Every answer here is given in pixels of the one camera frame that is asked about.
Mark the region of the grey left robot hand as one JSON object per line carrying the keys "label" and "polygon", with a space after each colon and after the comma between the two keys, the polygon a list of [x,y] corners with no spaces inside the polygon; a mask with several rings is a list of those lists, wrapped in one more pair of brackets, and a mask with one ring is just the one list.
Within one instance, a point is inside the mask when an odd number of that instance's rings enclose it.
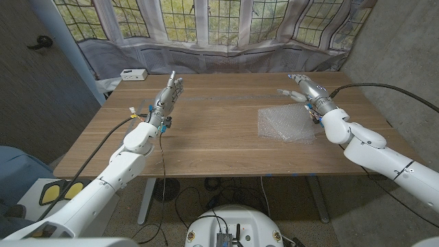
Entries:
{"label": "grey left robot hand", "polygon": [[167,86],[157,94],[146,122],[159,127],[171,114],[174,104],[183,91],[182,78],[177,78],[176,72],[172,71]]}

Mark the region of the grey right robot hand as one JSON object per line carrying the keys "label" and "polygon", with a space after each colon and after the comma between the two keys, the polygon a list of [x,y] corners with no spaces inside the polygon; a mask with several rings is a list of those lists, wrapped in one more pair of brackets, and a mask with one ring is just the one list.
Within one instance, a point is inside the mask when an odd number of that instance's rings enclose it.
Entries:
{"label": "grey right robot hand", "polygon": [[289,96],[296,102],[309,102],[321,115],[325,115],[337,109],[335,103],[329,99],[327,90],[312,81],[308,76],[303,74],[289,74],[288,77],[298,84],[301,92],[278,89],[278,93]]}

